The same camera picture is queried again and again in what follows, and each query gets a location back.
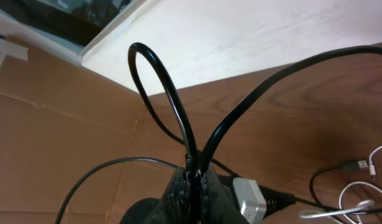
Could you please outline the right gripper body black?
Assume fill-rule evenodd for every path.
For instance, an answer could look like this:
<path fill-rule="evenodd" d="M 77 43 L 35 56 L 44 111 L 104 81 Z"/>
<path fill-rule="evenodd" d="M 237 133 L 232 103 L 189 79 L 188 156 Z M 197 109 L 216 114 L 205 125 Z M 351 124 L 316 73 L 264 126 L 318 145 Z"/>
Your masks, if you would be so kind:
<path fill-rule="evenodd" d="M 233 179 L 236 178 L 236 176 L 219 175 L 218 178 L 223 184 L 224 188 L 230 191 L 230 197 L 234 201 L 236 209 L 240 212 L 240 208 L 238 206 L 238 202 L 236 201 L 236 196 L 233 188 Z M 276 190 L 263 187 L 262 185 L 259 185 L 259 188 L 261 189 L 268 206 L 264 218 L 271 216 L 272 214 L 290 207 L 296 203 L 295 197 L 291 194 L 278 192 Z"/>

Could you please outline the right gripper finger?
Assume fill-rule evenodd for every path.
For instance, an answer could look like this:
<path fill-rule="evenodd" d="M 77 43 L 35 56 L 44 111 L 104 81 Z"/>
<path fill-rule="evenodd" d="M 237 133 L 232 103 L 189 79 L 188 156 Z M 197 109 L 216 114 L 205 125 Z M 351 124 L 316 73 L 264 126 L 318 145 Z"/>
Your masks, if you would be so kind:
<path fill-rule="evenodd" d="M 144 220 L 144 223 L 150 224 L 247 222 L 212 166 L 193 184 L 186 178 L 185 169 L 177 168 L 159 203 Z"/>

